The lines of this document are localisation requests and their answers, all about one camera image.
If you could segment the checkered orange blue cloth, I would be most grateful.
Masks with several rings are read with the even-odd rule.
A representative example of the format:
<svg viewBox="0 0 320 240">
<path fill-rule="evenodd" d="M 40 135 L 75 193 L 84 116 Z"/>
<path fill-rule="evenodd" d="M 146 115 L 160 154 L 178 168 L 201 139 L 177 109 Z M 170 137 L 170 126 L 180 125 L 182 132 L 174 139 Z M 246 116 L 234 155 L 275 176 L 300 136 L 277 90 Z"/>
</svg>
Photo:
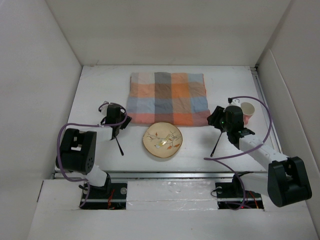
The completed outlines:
<svg viewBox="0 0 320 240">
<path fill-rule="evenodd" d="M 126 104 L 132 123 L 206 126 L 210 110 L 202 73 L 134 72 Z"/>
</svg>

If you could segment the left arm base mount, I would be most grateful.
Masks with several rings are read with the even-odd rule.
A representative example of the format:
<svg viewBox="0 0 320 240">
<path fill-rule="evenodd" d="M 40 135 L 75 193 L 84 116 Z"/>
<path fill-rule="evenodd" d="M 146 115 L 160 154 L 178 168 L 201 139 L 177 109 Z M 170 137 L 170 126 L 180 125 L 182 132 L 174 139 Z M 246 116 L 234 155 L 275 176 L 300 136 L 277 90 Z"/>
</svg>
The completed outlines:
<svg viewBox="0 0 320 240">
<path fill-rule="evenodd" d="M 87 200 L 87 184 L 81 186 L 82 197 L 80 200 L 80 208 L 83 210 L 125 210 L 127 204 L 128 184 L 111 183 L 110 190 L 98 189 L 90 187 Z"/>
</svg>

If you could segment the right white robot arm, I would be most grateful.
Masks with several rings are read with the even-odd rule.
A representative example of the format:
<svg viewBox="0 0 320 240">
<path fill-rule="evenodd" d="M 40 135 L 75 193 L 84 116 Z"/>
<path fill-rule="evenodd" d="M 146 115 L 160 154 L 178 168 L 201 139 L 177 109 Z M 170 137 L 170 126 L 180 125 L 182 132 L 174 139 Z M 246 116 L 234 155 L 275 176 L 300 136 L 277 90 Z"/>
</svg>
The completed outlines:
<svg viewBox="0 0 320 240">
<path fill-rule="evenodd" d="M 246 128 L 239 106 L 217 106 L 207 118 L 208 125 L 226 133 L 229 142 L 243 154 L 251 156 L 267 172 L 265 177 L 247 171 L 235 174 L 231 191 L 243 197 L 249 191 L 268 196 L 277 207 L 309 200 L 312 189 L 304 161 L 289 157 L 265 145 L 255 133 Z"/>
</svg>

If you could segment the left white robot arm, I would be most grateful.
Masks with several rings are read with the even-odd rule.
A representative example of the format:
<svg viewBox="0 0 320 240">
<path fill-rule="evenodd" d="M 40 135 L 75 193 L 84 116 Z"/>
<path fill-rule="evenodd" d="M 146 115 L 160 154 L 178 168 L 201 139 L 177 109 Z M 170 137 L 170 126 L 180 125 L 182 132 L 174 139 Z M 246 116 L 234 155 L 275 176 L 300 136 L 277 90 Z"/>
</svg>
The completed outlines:
<svg viewBox="0 0 320 240">
<path fill-rule="evenodd" d="M 116 140 L 132 118 L 123 106 L 113 102 L 103 103 L 98 111 L 106 113 L 97 125 L 68 123 L 60 129 L 56 167 L 66 180 L 85 182 L 88 191 L 94 189 L 104 199 L 111 194 L 111 178 L 95 164 L 97 143 Z"/>
</svg>

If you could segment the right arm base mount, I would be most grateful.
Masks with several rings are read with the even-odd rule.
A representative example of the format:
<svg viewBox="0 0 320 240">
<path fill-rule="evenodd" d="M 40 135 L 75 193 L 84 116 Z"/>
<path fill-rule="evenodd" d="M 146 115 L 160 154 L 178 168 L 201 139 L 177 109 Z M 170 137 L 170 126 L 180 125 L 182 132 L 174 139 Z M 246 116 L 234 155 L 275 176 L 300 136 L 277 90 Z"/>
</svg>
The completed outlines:
<svg viewBox="0 0 320 240">
<path fill-rule="evenodd" d="M 236 210 L 239 207 L 245 210 L 264 209 L 263 200 L 259 193 L 246 190 L 244 196 L 243 190 L 236 188 L 232 182 L 216 182 L 211 196 L 217 199 L 217 206 L 220 210 Z"/>
</svg>

